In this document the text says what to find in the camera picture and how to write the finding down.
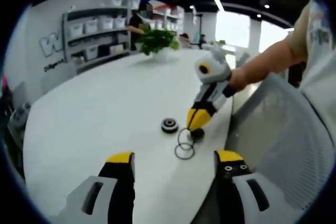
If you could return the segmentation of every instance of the green plant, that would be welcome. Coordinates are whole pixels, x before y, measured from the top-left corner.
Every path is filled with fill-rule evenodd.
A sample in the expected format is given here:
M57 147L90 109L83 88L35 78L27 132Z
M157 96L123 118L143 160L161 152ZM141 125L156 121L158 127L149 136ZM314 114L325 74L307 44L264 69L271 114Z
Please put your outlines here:
M141 44L140 52L143 52L145 55L149 55L151 52L158 53L165 47L173 50L178 50L180 47L174 33L168 30L146 29L145 34L137 42Z
M225 40L219 40L219 41L217 41L217 43L220 44L220 45L225 45L226 41Z

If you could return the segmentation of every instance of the white storage bin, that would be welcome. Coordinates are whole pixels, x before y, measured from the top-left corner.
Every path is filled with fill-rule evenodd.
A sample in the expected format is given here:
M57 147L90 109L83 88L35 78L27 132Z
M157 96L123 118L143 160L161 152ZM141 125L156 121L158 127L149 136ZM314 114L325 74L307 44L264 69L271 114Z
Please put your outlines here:
M110 55L114 55L115 53L115 46L110 46Z
M124 51L124 45L119 44L119 45L114 45L110 47L110 54L111 55L118 55Z
M162 29L163 22L162 20L156 20L156 29Z
M83 23L70 25L70 37L77 38L83 35Z
M116 54L120 54L120 53L122 53L124 51L124 45L123 44L119 44L119 45L116 45L115 47L114 47L114 52L116 53Z
M98 45L91 46L85 49L85 59L93 60L98 56Z
M115 18L114 19L114 27L116 29L121 29L121 28L125 28L126 26L126 19L125 18Z
M98 31L98 20L88 20L85 22L85 33L86 34L93 34Z
M121 6L122 0L112 0L112 6Z
M170 8L166 8L166 15L171 15L172 10Z
M167 23L166 23L166 29L167 30L172 30L172 23L170 21L167 21Z
M132 0L132 9L138 9L141 0Z
M151 27L152 30L155 29L155 20L150 20L149 26Z
M170 23L170 30L175 31L175 23Z
M112 30L113 29L113 18L103 17L101 19L101 28L103 30Z

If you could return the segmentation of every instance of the white table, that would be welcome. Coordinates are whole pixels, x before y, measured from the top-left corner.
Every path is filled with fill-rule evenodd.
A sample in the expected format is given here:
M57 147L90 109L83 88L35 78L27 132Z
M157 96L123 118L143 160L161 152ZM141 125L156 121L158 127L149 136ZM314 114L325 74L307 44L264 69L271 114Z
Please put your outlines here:
M208 53L184 49L167 63L130 56L39 99L30 111L23 151L27 191L38 209L57 215L67 195L97 175L109 156L133 151L134 224L190 223L213 181L213 151L225 145L232 100L205 127L191 160L175 157L177 135L164 134L160 124L172 117L185 126L201 84L194 61Z

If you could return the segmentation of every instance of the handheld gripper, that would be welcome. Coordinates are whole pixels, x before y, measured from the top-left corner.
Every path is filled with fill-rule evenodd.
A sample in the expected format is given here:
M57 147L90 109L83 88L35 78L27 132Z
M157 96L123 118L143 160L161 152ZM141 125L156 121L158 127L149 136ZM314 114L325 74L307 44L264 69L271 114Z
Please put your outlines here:
M236 92L229 86L232 72L219 45L196 61L195 70L202 85L188 112L186 127L190 132L205 126Z

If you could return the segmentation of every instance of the window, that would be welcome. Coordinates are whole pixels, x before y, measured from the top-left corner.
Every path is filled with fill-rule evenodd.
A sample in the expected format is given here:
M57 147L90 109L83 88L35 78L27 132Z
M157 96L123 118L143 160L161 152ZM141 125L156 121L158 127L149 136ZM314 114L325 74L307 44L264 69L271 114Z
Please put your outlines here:
M216 40L227 44L248 48L250 39L250 17L238 13L218 12Z
M284 39L288 35L288 32L276 25L269 22L261 22L261 34L259 42L259 52L265 51L269 46Z

